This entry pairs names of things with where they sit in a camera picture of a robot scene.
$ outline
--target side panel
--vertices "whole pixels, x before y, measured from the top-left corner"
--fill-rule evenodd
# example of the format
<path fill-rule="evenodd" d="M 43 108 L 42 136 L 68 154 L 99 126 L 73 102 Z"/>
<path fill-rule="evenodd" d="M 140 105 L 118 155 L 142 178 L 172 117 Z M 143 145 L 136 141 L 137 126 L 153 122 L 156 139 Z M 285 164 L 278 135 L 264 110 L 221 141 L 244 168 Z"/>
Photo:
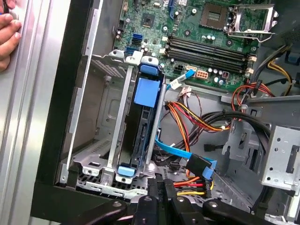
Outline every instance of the side panel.
<path fill-rule="evenodd" d="M 27 224 L 70 0 L 20 0 L 22 40 L 0 74 L 0 224 Z"/>

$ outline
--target green circuit board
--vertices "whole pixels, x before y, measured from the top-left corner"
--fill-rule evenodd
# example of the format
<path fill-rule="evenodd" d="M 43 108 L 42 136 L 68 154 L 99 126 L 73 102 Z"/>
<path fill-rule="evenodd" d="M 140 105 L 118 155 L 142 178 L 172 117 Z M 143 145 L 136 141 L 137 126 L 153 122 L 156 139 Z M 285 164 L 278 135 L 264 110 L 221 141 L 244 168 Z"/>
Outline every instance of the green circuit board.
<path fill-rule="evenodd" d="M 242 1 L 243 4 L 255 3 L 255 0 Z M 172 13 L 174 15 L 174 12 L 179 12 L 176 19 L 172 19 L 170 16 L 168 2 L 169 0 L 139 0 L 138 5 L 135 5 L 134 0 L 125 0 L 120 15 L 123 33 L 120 38 L 116 38 L 114 48 L 124 51 L 126 51 L 128 47 L 137 50 L 141 50 L 142 47 L 147 48 L 147 54 L 159 59 L 159 62 L 164 66 L 166 77 L 171 80 L 180 76 L 179 73 L 174 72 L 174 67 L 178 64 L 184 68 L 186 66 L 193 66 L 196 67 L 197 70 L 205 72 L 208 71 L 209 67 L 201 65 L 201 63 L 187 63 L 180 60 L 171 62 L 171 59 L 166 57 L 164 53 L 164 48 L 167 43 L 166 39 L 170 33 L 179 38 L 222 47 L 239 53 L 256 53 L 258 47 L 257 41 L 247 41 L 243 38 L 233 39 L 228 37 L 222 29 L 217 30 L 200 24 L 206 4 L 229 8 L 234 4 L 241 3 L 240 0 L 175 0 Z M 261 30 L 264 24 L 265 13 L 265 11 L 260 10 L 251 12 L 245 11 L 241 19 L 241 30 Z M 220 15 L 213 13 L 209 16 L 211 19 L 214 19 L 214 16 L 220 17 Z M 142 35 L 142 43 L 140 45 L 135 45 L 132 42 L 133 34 Z M 192 77 L 187 83 L 193 86 L 221 88 L 232 92 L 241 86 L 245 78 L 249 76 L 249 74 L 245 75 L 233 72 L 228 72 L 228 74 L 229 76 L 227 78 L 220 77 L 220 79 L 224 80 L 222 84 L 215 82 L 215 77 L 218 76 L 218 74 L 215 73 L 209 73 L 207 79 Z"/>

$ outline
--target person's hand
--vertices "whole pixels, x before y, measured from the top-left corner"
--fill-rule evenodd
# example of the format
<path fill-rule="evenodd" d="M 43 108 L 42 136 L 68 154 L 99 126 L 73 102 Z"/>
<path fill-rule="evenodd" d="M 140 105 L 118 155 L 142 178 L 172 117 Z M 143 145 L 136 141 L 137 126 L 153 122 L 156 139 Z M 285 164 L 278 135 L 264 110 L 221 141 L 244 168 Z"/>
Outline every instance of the person's hand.
<path fill-rule="evenodd" d="M 3 10 L 4 10 L 3 1 L 4 0 L 0 0 L 0 13 L 3 13 Z M 16 0 L 6 0 L 6 4 L 10 9 L 13 9 L 13 8 L 15 8 L 15 1 Z"/>
<path fill-rule="evenodd" d="M 0 15 L 0 72 L 8 67 L 10 54 L 19 44 L 21 34 L 17 31 L 20 27 L 21 22 L 13 20 L 11 14 Z"/>

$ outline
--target ram slot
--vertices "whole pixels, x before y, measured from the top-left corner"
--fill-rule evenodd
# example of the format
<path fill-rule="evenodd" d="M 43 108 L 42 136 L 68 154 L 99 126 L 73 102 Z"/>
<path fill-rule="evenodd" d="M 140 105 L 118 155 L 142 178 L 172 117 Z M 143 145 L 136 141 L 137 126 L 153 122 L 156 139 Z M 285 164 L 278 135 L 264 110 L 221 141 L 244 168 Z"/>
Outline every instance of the ram slot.
<path fill-rule="evenodd" d="M 180 61 L 240 74 L 247 68 L 246 54 L 177 37 L 169 37 L 166 54 Z"/>

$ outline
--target motherboard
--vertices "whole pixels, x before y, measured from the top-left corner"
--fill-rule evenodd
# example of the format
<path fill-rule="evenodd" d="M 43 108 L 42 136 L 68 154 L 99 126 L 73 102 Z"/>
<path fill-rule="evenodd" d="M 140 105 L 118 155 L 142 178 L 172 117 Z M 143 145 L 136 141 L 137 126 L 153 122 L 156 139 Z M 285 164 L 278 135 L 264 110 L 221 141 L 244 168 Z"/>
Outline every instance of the motherboard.
<path fill-rule="evenodd" d="M 188 85 L 233 92 L 247 82 L 257 40 L 228 36 L 238 4 L 267 0 L 124 0 L 114 49 L 157 57 L 167 79 L 192 69 Z M 266 11 L 245 10 L 240 30 L 261 30 Z"/>

